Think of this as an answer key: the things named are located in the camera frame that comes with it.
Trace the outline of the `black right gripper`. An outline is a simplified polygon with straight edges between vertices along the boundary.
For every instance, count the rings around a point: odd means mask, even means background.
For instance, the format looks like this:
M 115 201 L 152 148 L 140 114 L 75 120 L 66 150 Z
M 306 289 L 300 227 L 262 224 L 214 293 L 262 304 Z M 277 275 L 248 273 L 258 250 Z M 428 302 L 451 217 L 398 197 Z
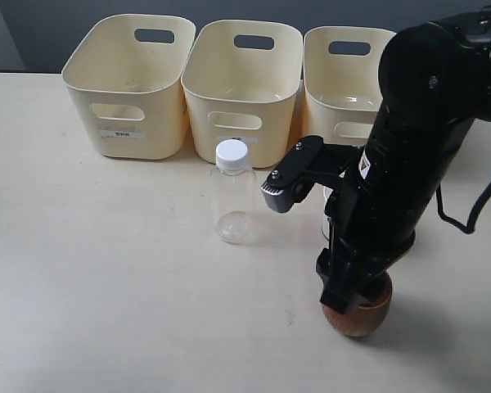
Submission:
M 318 183 L 332 188 L 332 239 L 316 263 L 320 302 L 338 314 L 389 297 L 387 270 L 408 251 L 417 225 L 417 148 L 324 144 Z

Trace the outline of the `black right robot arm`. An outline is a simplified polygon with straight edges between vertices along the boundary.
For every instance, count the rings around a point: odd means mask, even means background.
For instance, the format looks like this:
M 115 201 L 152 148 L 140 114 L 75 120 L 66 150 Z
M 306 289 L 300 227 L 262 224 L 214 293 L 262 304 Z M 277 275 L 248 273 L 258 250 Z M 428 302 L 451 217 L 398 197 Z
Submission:
M 491 5 L 404 29 L 386 45 L 382 103 L 365 146 L 318 177 L 331 241 L 318 258 L 320 301 L 347 313 L 376 299 L 477 119 L 491 122 Z

